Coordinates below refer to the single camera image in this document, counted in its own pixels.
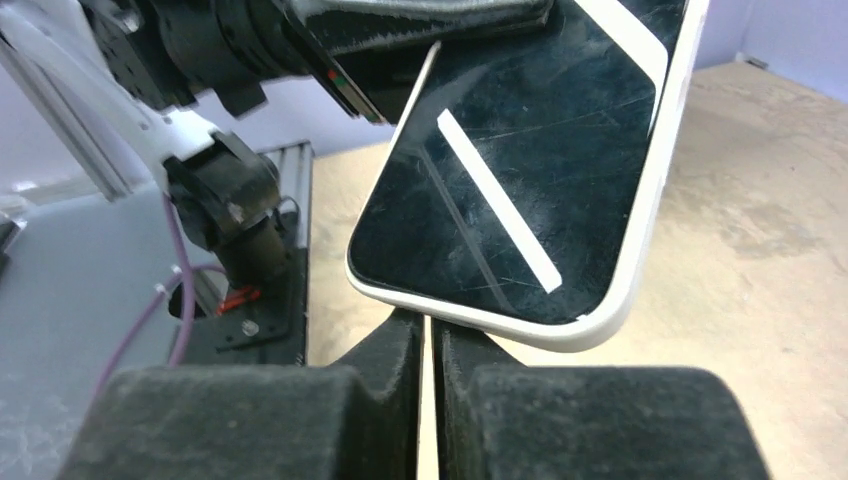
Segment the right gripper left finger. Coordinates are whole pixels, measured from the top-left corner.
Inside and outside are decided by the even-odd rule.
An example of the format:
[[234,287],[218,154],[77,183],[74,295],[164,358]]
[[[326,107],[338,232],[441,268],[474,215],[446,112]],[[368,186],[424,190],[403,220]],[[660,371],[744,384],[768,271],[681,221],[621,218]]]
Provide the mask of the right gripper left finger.
[[324,367],[122,373],[101,392],[62,479],[412,479],[423,319],[397,309]]

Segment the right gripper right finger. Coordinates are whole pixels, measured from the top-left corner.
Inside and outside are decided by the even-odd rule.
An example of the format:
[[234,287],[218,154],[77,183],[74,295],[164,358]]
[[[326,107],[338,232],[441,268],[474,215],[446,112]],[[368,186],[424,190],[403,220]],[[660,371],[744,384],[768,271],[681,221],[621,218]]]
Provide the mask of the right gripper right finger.
[[690,367],[522,364],[431,325],[443,479],[766,479],[740,405]]

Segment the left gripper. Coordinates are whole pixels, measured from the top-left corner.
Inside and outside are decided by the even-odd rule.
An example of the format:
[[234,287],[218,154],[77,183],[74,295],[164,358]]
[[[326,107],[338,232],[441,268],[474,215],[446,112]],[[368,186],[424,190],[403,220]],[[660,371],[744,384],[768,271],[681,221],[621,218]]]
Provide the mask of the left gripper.
[[156,110],[212,91],[241,117],[267,100],[261,85],[314,78],[351,116],[388,118],[338,58],[450,38],[488,36],[547,21],[551,1],[142,1],[134,33],[146,77],[133,95]]

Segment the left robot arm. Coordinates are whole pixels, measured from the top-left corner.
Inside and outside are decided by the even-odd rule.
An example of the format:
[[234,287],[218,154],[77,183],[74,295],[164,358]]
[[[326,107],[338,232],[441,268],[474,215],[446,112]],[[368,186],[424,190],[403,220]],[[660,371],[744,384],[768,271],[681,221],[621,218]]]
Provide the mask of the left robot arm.
[[440,40],[535,29],[548,1],[5,1],[1,38],[90,103],[146,164],[183,230],[236,287],[282,277],[277,167],[193,110],[205,93],[241,117],[263,84],[311,77],[350,116],[394,124],[374,100]]

